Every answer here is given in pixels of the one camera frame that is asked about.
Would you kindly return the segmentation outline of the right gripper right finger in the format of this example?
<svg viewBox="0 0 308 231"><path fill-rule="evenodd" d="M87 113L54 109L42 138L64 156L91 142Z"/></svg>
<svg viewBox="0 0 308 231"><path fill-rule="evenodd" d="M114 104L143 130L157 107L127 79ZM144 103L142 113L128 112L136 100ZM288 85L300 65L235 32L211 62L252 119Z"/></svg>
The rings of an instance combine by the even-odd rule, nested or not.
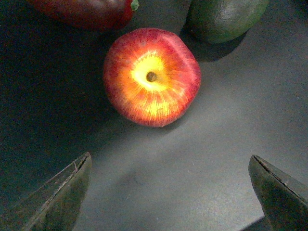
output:
<svg viewBox="0 0 308 231"><path fill-rule="evenodd" d="M308 229L308 187L263 158L253 155L248 172L273 231Z"/></svg>

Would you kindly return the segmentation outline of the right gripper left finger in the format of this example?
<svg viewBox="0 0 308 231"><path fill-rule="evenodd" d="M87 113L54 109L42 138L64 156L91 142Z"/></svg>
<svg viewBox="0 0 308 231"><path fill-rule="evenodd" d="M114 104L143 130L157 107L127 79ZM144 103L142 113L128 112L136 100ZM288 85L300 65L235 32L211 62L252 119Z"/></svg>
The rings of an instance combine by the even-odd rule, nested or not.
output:
<svg viewBox="0 0 308 231"><path fill-rule="evenodd" d="M71 231L90 183L85 152L19 204L0 216L2 231Z"/></svg>

